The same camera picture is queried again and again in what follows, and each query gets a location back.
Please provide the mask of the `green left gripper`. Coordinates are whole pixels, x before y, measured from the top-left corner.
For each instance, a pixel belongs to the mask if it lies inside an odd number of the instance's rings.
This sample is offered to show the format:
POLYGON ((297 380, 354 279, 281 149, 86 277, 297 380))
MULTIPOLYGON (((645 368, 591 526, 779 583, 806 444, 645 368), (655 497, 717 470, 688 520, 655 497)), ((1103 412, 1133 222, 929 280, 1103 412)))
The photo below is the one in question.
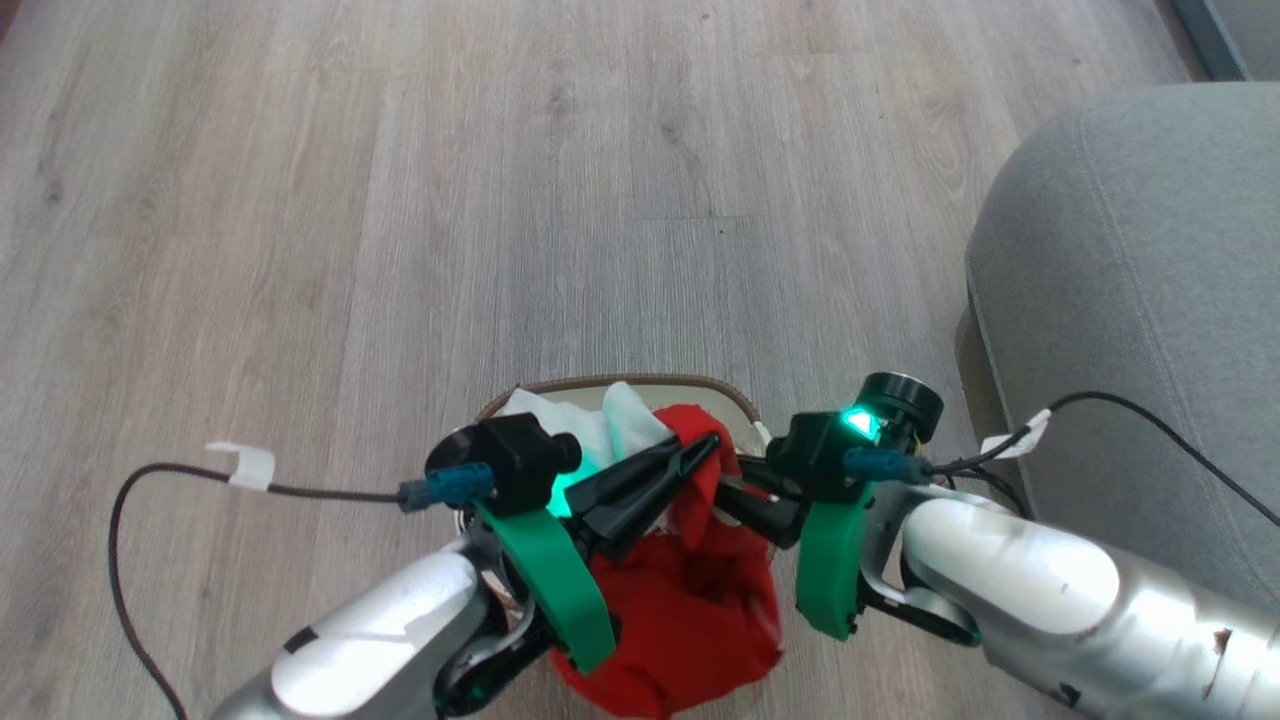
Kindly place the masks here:
POLYGON ((500 516, 488 503, 477 505, 477 518, 493 530, 582 675, 598 670, 617 647, 611 612, 586 562, 625 559, 719 446, 716 433, 689 446, 673 437, 568 487, 564 498, 579 501, 579 550, 544 507, 500 516))

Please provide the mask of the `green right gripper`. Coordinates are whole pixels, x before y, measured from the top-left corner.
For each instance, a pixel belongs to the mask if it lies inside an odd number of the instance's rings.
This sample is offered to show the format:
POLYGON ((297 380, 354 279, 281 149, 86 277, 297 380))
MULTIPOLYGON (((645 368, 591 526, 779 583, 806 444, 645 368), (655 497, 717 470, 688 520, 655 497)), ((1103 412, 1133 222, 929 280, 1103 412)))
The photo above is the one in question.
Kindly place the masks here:
POLYGON ((859 614, 858 578, 874 491, 859 488, 850 502, 815 502, 806 515, 794 479, 764 457, 737 455, 736 462, 739 479, 718 486, 716 507, 778 550, 799 543, 797 610, 813 630, 847 641, 859 614))

